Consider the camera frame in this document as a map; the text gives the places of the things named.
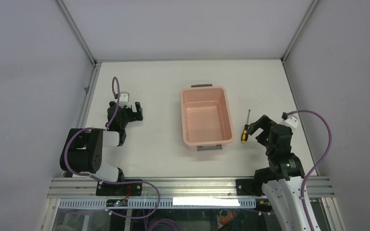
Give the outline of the yellow black screwdriver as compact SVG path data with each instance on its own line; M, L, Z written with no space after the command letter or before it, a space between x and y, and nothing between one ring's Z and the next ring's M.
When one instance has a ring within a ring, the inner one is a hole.
M249 137L248 130L249 130L249 126L250 126L250 124L249 124L250 112L251 112L251 110L249 109L248 114L247 114L246 123L244 125L244 129L243 129L243 132L242 132L242 135L241 135L241 142L242 143L246 143L247 140L248 140L248 137Z

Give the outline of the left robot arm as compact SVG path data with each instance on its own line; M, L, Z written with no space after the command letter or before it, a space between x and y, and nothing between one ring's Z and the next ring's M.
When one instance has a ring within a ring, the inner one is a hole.
M113 195L123 194L126 189L123 171L103 160L103 148L122 146L128 123L143 121L141 104L135 102L134 105L135 110L129 103L118 106L117 102L110 101L106 128L70 129L60 157L61 169L107 183Z

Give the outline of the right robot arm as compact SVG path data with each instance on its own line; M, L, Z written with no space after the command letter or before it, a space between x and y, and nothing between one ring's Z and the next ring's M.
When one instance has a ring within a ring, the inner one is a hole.
M248 135L265 147L269 166L258 169L253 177L255 195L267 197L284 231L318 231L317 222L305 185L300 159L291 150L293 131L263 115L249 125Z

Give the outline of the pink plastic bin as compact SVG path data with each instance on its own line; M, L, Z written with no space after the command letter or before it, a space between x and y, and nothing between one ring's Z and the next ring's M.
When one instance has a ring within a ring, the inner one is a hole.
M221 150L235 140L224 87L192 85L180 92L180 102L183 141L189 150Z

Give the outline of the orange object under table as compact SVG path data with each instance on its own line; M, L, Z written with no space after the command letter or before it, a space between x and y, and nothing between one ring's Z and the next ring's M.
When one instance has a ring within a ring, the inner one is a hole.
M220 210L218 214L218 222L222 226L228 224L232 220L234 220L238 216L238 211L237 210L232 210L232 209L223 209Z

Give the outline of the small green circuit board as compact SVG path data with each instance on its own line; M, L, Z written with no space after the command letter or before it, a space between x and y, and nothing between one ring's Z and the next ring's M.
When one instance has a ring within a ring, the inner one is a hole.
M106 202L107 208L127 207L127 199L108 199Z

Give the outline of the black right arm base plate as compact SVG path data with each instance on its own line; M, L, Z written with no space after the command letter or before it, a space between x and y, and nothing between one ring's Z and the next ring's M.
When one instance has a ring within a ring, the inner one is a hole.
M236 179L236 190L238 196L264 196L260 180L252 179Z

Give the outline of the aluminium front frame rail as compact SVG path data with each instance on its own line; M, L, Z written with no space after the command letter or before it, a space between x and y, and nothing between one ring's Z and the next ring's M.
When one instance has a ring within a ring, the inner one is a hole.
M205 177L205 178L170 178L151 177L143 178L141 196L130 198L162 198L173 197L213 197L237 198L236 179L251 179L251 177ZM75 199L75 198L124 198L120 196L96 196L98 182L89 178L54 178L51 182L47 197Z

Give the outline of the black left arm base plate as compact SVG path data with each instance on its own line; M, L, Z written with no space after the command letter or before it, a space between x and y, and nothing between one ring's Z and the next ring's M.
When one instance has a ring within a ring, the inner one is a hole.
M143 184L140 180L131 181L129 184L107 184L98 183L96 196L141 196Z

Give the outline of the aluminium left frame post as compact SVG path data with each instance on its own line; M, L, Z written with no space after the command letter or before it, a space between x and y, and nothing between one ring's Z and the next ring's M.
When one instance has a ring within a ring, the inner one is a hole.
M54 0L57 7L59 8L60 13L63 15L66 23L68 24L72 34L74 35L75 39L77 40L79 46L83 50L84 54L88 58L91 64L96 65L97 61L94 58L92 52L90 51L83 35L81 34L77 24L75 23L70 11L68 10L65 2L63 0Z

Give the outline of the aluminium frame post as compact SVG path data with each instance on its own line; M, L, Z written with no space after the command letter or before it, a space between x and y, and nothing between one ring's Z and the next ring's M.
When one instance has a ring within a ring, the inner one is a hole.
M291 38L285 52L283 53L281 57L281 61L283 64L287 61L292 49L294 48L296 42L298 41L302 31L304 30L308 20L312 16L314 10L316 9L317 5L319 3L319 0L311 0L310 5L308 6L303 18L301 19L296 31L294 32L293 37Z
M59 8L60 13L63 15L66 23L68 24L72 34L74 35L75 39L77 40L79 46L83 50L84 54L88 58L91 64L96 65L97 61L94 58L92 52L90 51L83 35L81 34L77 24L75 23L70 11L68 10L65 2L63 0L54 0L57 7Z

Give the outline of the aluminium right frame post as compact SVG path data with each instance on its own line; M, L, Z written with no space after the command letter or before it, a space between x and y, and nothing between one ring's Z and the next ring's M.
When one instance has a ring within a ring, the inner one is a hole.
M294 48L296 42L298 41L302 31L304 30L308 20L312 16L314 10L316 9L317 5L319 3L319 0L311 0L310 5L308 6L303 18L301 19L296 31L294 32L293 37L291 38L285 52L283 53L281 57L281 61L283 64L287 61L292 49Z

